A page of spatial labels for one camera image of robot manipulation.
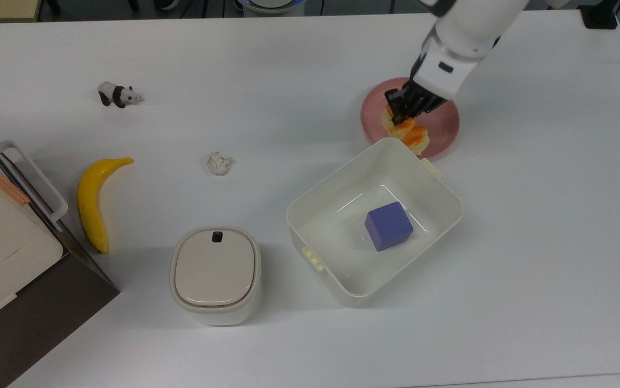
orange food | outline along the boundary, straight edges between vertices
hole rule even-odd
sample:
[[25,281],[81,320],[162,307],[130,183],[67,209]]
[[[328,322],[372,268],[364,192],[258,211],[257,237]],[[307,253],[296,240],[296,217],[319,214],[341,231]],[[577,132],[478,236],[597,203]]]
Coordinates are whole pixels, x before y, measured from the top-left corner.
[[394,126],[393,113],[389,105],[386,106],[381,115],[381,125],[390,137],[401,140],[414,154],[420,155],[430,143],[427,135],[427,128],[419,125],[412,117],[406,118],[403,123]]

purple cube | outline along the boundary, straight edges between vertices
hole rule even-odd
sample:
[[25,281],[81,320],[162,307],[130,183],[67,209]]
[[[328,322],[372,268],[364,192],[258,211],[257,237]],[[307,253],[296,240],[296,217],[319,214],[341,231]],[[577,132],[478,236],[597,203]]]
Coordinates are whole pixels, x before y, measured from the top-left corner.
[[377,252],[398,245],[410,237],[413,226],[401,202],[394,202],[367,213],[365,227]]

white container with lid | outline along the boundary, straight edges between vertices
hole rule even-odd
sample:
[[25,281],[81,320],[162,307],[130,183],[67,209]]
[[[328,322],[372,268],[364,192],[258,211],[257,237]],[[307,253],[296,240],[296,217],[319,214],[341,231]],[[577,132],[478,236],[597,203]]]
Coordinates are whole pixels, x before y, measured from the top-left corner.
[[239,324],[260,303],[260,248],[238,228],[196,229],[175,248],[170,284],[176,302],[199,321]]
[[[400,140],[380,140],[290,204],[293,246],[342,304],[354,307],[404,270],[463,215],[460,199],[427,159]],[[400,202],[413,233],[378,252],[365,227],[371,210]]]

banana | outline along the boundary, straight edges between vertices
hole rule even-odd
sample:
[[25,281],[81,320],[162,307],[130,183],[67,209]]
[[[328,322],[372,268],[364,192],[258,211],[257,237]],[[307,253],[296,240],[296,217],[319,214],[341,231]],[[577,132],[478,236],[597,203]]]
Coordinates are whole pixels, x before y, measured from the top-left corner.
[[132,162],[131,157],[98,160],[85,170],[78,184],[78,211],[82,229],[90,243],[100,253],[108,252],[108,236],[101,221],[98,204],[101,184],[119,167]]

panda figurine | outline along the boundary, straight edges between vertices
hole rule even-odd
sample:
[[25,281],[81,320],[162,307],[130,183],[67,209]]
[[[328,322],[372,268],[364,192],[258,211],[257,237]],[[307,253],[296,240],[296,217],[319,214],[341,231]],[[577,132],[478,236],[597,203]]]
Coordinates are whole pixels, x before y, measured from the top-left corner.
[[111,101],[113,101],[118,108],[125,108],[127,103],[138,103],[142,101],[140,95],[133,92],[132,86],[126,89],[123,88],[123,86],[111,84],[110,82],[103,82],[96,90],[99,91],[101,103],[105,106],[110,106]]

